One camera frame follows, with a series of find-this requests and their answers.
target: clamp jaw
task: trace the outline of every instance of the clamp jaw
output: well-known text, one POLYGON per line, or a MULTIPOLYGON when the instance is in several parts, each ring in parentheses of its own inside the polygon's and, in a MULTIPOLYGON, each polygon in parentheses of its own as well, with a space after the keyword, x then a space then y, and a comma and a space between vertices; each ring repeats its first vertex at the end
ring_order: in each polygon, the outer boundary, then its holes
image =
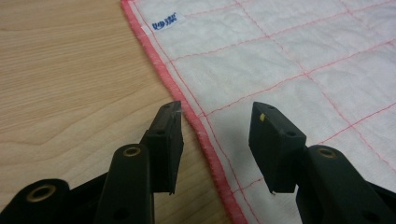
POLYGON ((249 146, 270 192, 292 193, 302 222, 396 223, 396 194, 365 181, 343 153, 305 146, 279 110, 254 103, 249 146))
POLYGON ((154 223, 153 193, 175 193, 183 152, 181 103, 163 105, 139 144, 120 147, 108 173, 74 189, 61 179, 22 189, 0 223, 154 223))

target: wooden table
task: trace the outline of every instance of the wooden table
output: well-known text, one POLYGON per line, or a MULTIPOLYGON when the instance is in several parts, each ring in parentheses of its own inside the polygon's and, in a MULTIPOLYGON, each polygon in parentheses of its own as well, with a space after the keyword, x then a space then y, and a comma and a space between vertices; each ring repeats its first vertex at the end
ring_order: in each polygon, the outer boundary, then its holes
MULTIPOLYGON (((172 101, 120 0, 0 2, 0 209, 43 178, 74 188, 108 170, 172 101)), ((176 195, 157 223, 229 223, 195 132, 183 119, 176 195)))

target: quilted pad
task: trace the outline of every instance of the quilted pad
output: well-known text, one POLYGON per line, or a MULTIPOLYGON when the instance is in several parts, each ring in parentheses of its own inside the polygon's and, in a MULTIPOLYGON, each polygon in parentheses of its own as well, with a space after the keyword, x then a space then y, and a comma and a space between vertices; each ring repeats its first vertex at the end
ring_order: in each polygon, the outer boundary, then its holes
POLYGON ((198 133, 235 223, 299 223, 248 147, 253 102, 396 191, 396 2, 123 0, 131 27, 198 133))

